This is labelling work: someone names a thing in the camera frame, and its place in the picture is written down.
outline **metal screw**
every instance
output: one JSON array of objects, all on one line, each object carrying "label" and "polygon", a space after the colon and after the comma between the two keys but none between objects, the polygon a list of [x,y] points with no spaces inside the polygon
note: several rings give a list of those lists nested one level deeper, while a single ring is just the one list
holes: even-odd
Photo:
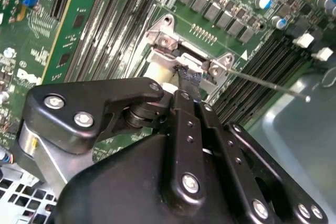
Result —
[{"label": "metal screw", "polygon": [[314,205],[311,206],[311,210],[313,211],[314,215],[319,218],[319,219],[323,219],[323,215],[321,213],[321,211]]},{"label": "metal screw", "polygon": [[64,101],[55,95],[51,95],[44,99],[44,104],[53,110],[59,110],[60,108],[64,107]]},{"label": "metal screw", "polygon": [[237,125],[233,125],[233,128],[235,129],[235,131],[237,132],[242,132],[242,130],[237,126]]},{"label": "metal screw", "polygon": [[301,212],[301,214],[306,217],[307,219],[310,218],[310,213],[308,212],[308,210],[306,209],[306,207],[303,204],[299,204],[298,208]]},{"label": "metal screw", "polygon": [[81,127],[91,127],[93,125],[93,117],[87,112],[79,112],[75,115],[74,121]]},{"label": "metal screw", "polygon": [[204,105],[204,107],[207,111],[212,111],[212,108],[210,107],[209,104]]},{"label": "metal screw", "polygon": [[159,91],[160,88],[158,87],[158,85],[156,83],[151,83],[149,84],[149,87],[151,87],[152,90],[155,90],[155,91]]},{"label": "metal screw", "polygon": [[253,201],[253,207],[254,210],[256,211],[257,215],[262,218],[262,219],[267,219],[268,218],[268,212],[266,207],[264,206],[263,203],[261,203],[259,200],[255,199]]},{"label": "metal screw", "polygon": [[190,99],[190,97],[189,97],[189,95],[188,95],[187,93],[182,93],[181,96],[182,96],[184,99],[187,99],[187,100]]},{"label": "metal screw", "polygon": [[200,188],[196,178],[189,174],[183,175],[182,184],[184,188],[191,194],[197,193]]}]

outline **hex bolt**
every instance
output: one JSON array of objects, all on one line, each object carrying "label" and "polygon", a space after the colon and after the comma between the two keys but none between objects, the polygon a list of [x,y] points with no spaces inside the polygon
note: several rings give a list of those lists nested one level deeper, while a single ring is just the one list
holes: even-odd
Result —
[{"label": "hex bolt", "polygon": [[184,188],[191,194],[197,193],[200,188],[197,179],[190,174],[183,175],[182,184]]},{"label": "hex bolt", "polygon": [[300,210],[300,213],[306,217],[307,219],[310,219],[310,213],[308,212],[307,208],[303,204],[299,204],[298,208]]},{"label": "hex bolt", "polygon": [[74,121],[77,125],[81,127],[91,127],[93,125],[93,117],[87,112],[79,112],[75,115]]},{"label": "hex bolt", "polygon": [[50,95],[44,99],[44,104],[53,110],[59,110],[64,107],[64,101],[55,95]]},{"label": "hex bolt", "polygon": [[253,201],[253,207],[257,215],[261,218],[266,220],[268,218],[268,211],[263,203],[261,203],[259,200],[255,199]]}]

